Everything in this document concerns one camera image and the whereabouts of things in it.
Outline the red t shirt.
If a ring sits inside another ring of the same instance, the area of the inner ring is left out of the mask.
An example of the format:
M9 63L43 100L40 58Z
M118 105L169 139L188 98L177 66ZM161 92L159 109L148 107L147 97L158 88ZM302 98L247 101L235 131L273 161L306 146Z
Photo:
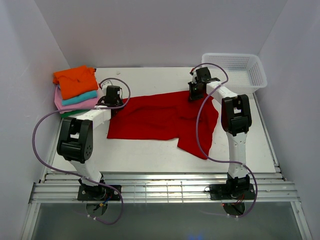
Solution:
M109 122L108 139L177 139L177 147L207 159L219 113L213 98L189 101L188 91L132 97Z

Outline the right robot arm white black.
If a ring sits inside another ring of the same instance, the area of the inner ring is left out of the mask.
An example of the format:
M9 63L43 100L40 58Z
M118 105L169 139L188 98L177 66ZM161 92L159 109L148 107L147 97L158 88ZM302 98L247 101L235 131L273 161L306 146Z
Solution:
M213 97L221 105L221 126L226 133L229 149L227 180L224 184L211 184L209 194L212 200L244 199L254 193L246 166L246 140L252 125L249 98L239 95L225 86L225 82L212 77L206 63L191 69L189 85L191 101L203 98L200 108Z

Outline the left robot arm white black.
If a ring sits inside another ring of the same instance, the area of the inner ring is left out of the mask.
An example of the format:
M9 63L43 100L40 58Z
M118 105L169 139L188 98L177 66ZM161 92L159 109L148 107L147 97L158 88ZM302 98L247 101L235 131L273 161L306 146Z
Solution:
M72 164L80 175L79 201L120 200L121 186L105 187L103 174L90 160L94 150L94 129L111 120L117 113L116 109L102 108L117 108L124 104L120 86L108 85L102 90L105 95L98 100L96 108L77 117L64 118L59 133L57 154Z

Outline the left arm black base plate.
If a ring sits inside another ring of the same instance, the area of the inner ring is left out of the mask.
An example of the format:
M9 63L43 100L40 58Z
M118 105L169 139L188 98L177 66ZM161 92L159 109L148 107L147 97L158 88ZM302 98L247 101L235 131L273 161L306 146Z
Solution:
M78 201L119 201L120 195L113 188L104 187L101 185L88 186L80 185L77 194Z

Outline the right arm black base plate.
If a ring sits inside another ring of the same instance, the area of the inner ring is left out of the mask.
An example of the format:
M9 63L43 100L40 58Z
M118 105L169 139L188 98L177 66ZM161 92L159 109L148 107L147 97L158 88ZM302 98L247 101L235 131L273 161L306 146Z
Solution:
M204 188L204 192L209 194L211 200L253 200L256 196L254 186L251 183L248 189L233 192L227 190L226 184L210 184Z

